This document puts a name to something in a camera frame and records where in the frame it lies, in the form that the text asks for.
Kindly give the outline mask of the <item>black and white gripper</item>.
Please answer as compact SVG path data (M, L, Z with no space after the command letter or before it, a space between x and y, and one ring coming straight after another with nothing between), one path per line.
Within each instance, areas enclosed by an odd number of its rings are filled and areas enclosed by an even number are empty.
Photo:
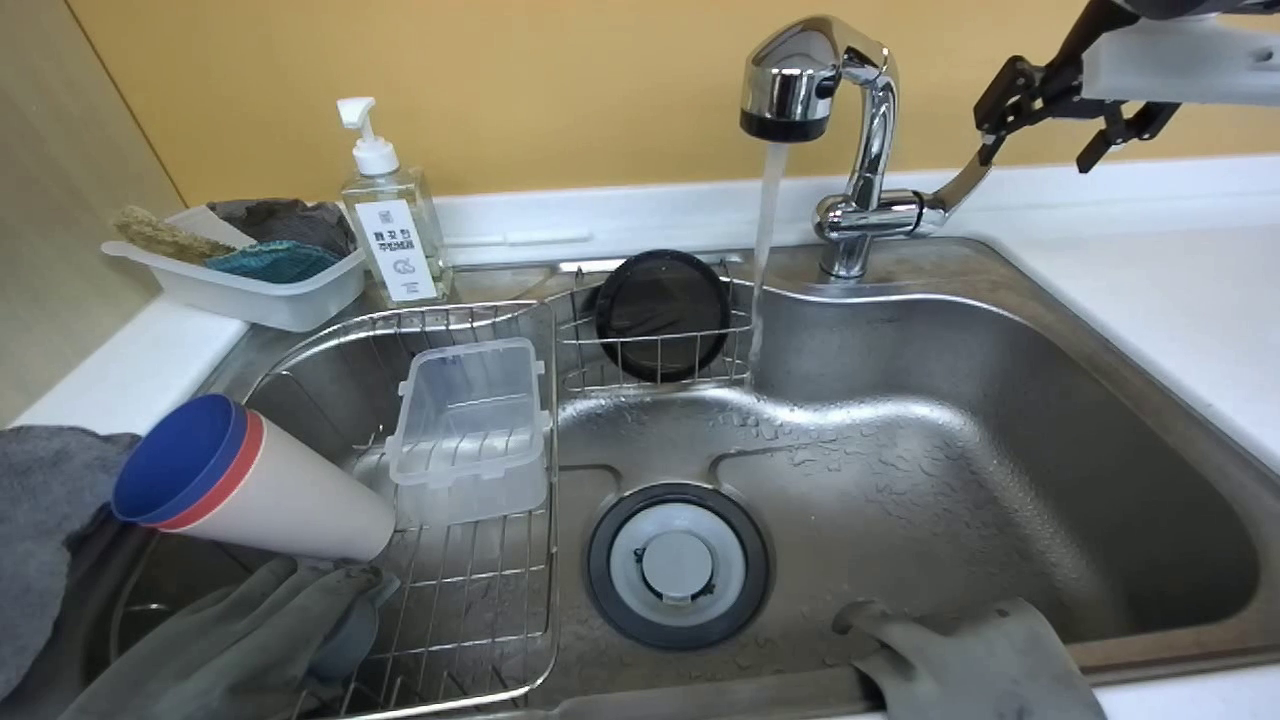
M1050 61L1009 58L979 99L976 164L1042 122L1096 122L1077 151L1092 172L1110 148L1157 141L1182 106L1275 106L1280 37L1228 30L1228 18L1275 18L1280 0L1084 0Z

